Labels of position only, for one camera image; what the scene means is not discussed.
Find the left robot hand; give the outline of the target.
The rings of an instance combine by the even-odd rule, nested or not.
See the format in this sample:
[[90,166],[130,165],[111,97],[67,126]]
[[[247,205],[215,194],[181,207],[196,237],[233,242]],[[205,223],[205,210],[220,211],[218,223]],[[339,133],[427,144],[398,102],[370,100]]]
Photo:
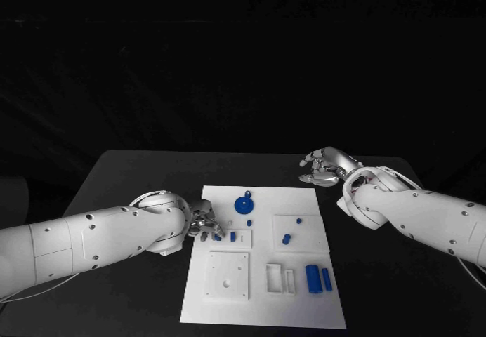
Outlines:
[[212,210],[212,203],[207,199],[195,201],[191,205],[192,220],[188,235],[196,237],[202,235],[202,241],[209,235],[224,238],[227,236],[224,228],[217,221],[217,215]]

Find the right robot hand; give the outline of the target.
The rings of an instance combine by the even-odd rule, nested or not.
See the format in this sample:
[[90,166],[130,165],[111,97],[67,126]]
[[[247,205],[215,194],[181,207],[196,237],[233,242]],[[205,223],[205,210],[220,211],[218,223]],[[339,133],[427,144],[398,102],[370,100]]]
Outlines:
[[303,183],[320,187],[332,187],[339,181],[346,181],[351,174],[364,167],[351,155],[335,147],[315,150],[300,161],[300,167],[312,165],[312,172],[299,177]]

